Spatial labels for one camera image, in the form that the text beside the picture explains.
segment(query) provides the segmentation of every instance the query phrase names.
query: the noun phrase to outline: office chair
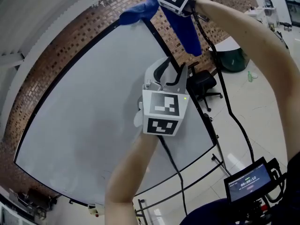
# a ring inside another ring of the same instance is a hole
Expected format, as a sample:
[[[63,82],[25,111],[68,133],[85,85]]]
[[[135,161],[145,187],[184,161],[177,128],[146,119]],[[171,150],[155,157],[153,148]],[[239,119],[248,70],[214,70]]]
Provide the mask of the office chair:
[[[291,24],[289,24],[287,22],[284,22],[283,26],[284,26],[285,31],[292,31],[292,25]]]
[[[223,98],[223,95],[220,92],[207,92],[208,89],[216,86],[217,81],[207,70],[196,73],[195,66],[198,64],[199,62],[194,62],[188,66],[188,68],[192,70],[193,76],[189,77],[187,82],[189,83],[194,94],[197,96],[197,100],[204,100],[207,111],[210,112],[211,108],[208,107],[206,97],[219,95],[220,98]]]

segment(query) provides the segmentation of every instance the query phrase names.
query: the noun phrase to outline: whiteboard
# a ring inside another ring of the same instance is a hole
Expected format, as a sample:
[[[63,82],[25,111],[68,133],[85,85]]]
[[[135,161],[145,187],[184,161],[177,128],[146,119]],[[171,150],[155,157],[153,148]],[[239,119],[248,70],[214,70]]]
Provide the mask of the whiteboard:
[[[103,204],[112,171],[140,131],[133,119],[144,73],[164,56],[143,22],[113,29],[53,86],[20,141],[15,163],[64,196]],[[168,69],[174,79],[174,68]],[[213,147],[192,100],[176,136],[165,140],[180,170]],[[174,174],[159,144],[138,193]]]

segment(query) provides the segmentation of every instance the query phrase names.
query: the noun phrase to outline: white floor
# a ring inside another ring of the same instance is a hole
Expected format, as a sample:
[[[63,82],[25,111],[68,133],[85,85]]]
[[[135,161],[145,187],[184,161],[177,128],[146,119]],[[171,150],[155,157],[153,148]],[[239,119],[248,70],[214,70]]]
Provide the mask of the white floor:
[[[293,27],[292,32],[279,29],[283,33],[285,42],[290,48],[291,55],[298,62],[300,57],[297,53],[300,49],[300,29]],[[248,71],[258,74],[253,82],[248,82]],[[223,73],[233,113],[242,123],[252,143],[255,158],[265,157],[267,161],[276,157],[280,162],[281,170],[286,171],[287,158],[284,136],[278,114],[275,97],[268,82],[250,61],[246,70],[240,73]],[[215,76],[216,91],[222,92],[219,78]],[[208,113],[213,119],[213,126],[220,136],[219,142],[225,157],[225,163],[231,173],[236,173],[250,165],[251,159],[246,141],[235,122],[228,115],[225,99],[218,96],[209,98],[209,106],[212,111]],[[205,105],[201,103],[203,112],[206,113]],[[190,184],[208,171],[208,168],[215,166],[211,161],[211,153],[202,157],[182,173],[185,184]],[[186,194],[188,212],[212,201],[225,198],[225,187],[223,179],[226,174],[218,168],[201,182],[197,183]],[[167,195],[179,191],[180,182],[177,177],[159,185],[139,196],[146,199],[146,205],[161,200]],[[184,218],[181,195],[159,204],[145,211],[148,224],[154,225],[175,225],[180,224]],[[90,215],[88,210],[80,205],[70,205],[68,199],[61,197],[54,210],[48,214],[48,225],[68,224],[104,224],[104,217],[98,218]]]

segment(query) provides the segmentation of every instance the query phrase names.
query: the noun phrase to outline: display screen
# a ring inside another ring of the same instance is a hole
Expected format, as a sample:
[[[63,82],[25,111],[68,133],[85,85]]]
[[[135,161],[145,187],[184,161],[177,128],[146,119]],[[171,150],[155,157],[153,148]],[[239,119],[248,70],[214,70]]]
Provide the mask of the display screen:
[[[264,164],[260,164],[257,168],[239,177],[235,181],[229,182],[229,193],[231,201],[236,201],[248,194],[263,187],[271,178]]]

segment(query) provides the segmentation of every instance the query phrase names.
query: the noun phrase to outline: blue cloth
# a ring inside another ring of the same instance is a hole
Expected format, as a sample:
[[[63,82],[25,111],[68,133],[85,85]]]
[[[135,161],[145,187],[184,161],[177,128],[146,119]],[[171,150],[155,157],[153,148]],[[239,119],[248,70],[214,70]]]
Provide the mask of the blue cloth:
[[[120,15],[120,25],[133,24],[141,18],[150,20],[158,8],[158,0],[146,0],[139,3]],[[201,46],[191,16],[179,16],[165,7],[162,7],[162,10],[186,52],[200,56],[202,54]]]

